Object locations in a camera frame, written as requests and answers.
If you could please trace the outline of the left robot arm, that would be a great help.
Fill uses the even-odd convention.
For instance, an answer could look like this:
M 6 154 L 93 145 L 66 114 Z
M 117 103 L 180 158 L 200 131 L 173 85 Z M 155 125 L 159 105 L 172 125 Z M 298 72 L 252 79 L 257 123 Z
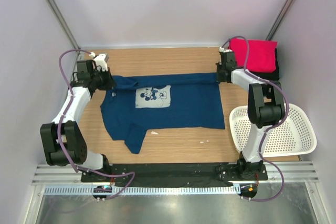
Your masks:
M 50 166 L 73 163 L 75 169 L 93 172 L 98 181 L 106 182 L 111 177 L 108 159 L 103 154 L 88 150 L 79 122 L 96 90 L 107 91 L 116 86 L 107 64 L 107 55 L 99 54 L 93 60 L 78 61 L 72 78 L 61 111 L 52 122 L 40 128 L 46 162 Z

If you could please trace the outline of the blue printed t-shirt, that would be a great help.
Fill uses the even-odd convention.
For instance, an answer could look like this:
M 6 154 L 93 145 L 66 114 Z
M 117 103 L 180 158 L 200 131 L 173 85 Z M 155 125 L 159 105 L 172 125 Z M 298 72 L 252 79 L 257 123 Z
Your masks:
M 204 127 L 225 129 L 215 73 L 114 76 L 100 106 L 104 126 L 133 154 L 148 130 Z

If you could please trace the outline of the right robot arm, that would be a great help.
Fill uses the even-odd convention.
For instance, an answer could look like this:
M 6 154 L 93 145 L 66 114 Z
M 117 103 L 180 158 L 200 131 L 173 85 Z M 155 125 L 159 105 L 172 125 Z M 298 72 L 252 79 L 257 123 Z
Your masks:
M 265 80 L 237 65 L 234 52 L 219 49 L 220 62 L 216 64 L 218 82 L 232 83 L 248 92 L 247 114 L 251 127 L 248 140 L 236 164 L 225 163 L 216 167 L 219 179 L 254 180 L 262 173 L 263 152 L 271 130 L 286 119 L 284 95 L 281 85 Z

